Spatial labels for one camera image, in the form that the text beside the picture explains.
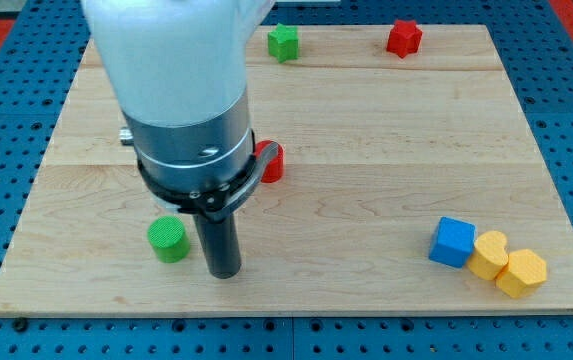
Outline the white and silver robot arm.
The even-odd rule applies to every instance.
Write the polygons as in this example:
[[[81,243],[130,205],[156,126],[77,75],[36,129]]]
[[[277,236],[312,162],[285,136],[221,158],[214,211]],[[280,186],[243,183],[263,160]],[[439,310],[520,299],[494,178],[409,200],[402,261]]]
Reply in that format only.
[[[187,208],[253,161],[246,45],[273,0],[83,0],[96,49],[159,199]]]

